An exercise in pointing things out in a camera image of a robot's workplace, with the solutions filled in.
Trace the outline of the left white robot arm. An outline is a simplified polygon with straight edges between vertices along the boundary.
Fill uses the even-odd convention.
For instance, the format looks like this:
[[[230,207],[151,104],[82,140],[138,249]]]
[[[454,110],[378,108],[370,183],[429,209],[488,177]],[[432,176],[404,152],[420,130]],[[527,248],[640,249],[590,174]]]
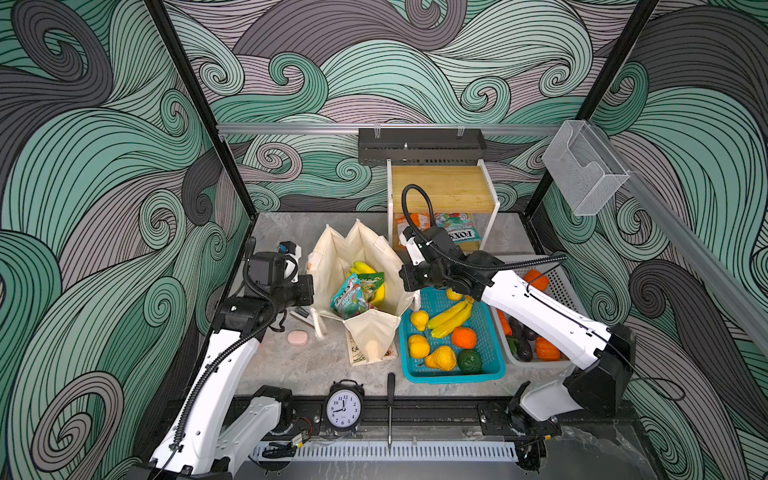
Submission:
[[[223,300],[211,325],[204,360],[168,433],[150,460],[130,468],[130,479],[232,479],[257,442],[284,420],[288,392],[254,397],[224,423],[240,379],[279,314],[313,302],[313,279],[299,271],[301,249],[282,242],[250,255],[243,295]]]

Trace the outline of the red green candy bag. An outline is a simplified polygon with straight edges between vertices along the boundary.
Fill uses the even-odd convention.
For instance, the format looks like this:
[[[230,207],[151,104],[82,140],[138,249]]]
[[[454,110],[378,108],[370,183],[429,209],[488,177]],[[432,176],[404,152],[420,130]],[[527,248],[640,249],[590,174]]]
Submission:
[[[351,274],[332,297],[330,306],[342,319],[347,320],[371,309],[356,275]]]

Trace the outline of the orange carrot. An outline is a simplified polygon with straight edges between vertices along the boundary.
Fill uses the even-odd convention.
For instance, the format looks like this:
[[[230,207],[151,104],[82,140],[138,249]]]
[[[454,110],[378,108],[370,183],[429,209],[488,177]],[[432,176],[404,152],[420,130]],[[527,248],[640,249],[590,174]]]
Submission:
[[[503,333],[505,336],[511,337],[513,335],[510,324],[507,320],[507,317],[505,313],[499,309],[496,310],[497,316],[499,318],[500,325],[502,327]]]

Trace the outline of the large yellow banana bunch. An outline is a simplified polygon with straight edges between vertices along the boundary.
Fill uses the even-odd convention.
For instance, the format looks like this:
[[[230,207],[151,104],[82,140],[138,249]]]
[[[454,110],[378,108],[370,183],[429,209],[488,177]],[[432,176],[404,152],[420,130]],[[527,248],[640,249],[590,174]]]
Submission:
[[[358,277],[369,305],[377,307],[384,301],[387,294],[384,272],[376,271],[365,262],[356,261],[351,266],[350,273]]]

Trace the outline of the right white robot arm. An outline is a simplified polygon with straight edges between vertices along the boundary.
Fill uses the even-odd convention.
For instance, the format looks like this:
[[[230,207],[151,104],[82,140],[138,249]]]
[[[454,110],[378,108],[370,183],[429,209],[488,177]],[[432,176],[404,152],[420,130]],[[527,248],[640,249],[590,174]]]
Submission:
[[[500,310],[549,341],[570,360],[560,374],[522,390],[518,406],[544,422],[586,410],[616,414],[635,370],[635,335],[609,327],[568,308],[524,281],[521,263],[505,263],[478,250],[470,255],[438,227],[406,228],[400,241],[409,256],[400,276],[408,291],[450,288]]]

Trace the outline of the yellow green candy bag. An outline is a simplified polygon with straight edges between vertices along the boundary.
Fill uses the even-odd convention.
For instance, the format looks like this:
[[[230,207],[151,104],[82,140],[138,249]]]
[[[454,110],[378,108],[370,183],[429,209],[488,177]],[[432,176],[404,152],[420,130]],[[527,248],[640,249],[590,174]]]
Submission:
[[[368,303],[379,303],[386,298],[386,283],[384,272],[356,273],[361,285],[363,296]]]

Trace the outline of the cream canvas grocery bag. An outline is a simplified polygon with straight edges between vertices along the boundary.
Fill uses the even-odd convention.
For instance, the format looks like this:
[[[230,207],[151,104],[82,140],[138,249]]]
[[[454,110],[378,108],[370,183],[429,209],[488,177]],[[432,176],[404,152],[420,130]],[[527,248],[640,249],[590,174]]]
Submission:
[[[361,221],[345,235],[326,226],[307,262],[317,335],[324,335],[324,319],[339,321],[368,362],[382,360],[401,316],[420,300],[418,293],[405,290],[402,267],[385,237]]]

